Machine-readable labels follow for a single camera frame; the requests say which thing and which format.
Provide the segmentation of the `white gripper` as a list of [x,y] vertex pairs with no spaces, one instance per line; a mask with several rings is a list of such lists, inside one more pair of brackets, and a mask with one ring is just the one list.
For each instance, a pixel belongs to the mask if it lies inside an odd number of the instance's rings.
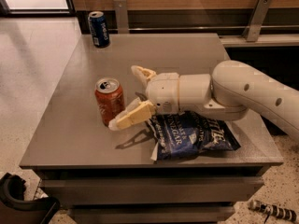
[[211,76],[179,75],[177,73],[156,74],[142,66],[131,67],[133,75],[146,88],[149,100],[135,98],[120,114],[112,119],[108,128],[111,131],[127,129],[144,122],[156,114],[177,114],[194,111],[198,114],[206,111],[211,100]]

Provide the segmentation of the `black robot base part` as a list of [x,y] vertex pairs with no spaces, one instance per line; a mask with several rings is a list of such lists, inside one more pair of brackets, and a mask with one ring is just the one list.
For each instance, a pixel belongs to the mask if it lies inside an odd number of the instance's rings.
[[49,224],[60,209],[54,197],[24,200],[25,181],[18,175],[0,179],[0,224]]

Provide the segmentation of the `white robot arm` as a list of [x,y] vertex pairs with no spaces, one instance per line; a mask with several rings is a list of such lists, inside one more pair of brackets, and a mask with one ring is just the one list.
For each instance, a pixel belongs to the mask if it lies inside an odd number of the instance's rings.
[[123,130],[155,115],[193,111],[208,119],[239,120],[251,109],[299,139],[299,91],[254,67],[227,60],[199,75],[158,74],[141,66],[132,73],[143,84],[144,101],[136,98],[108,124]]

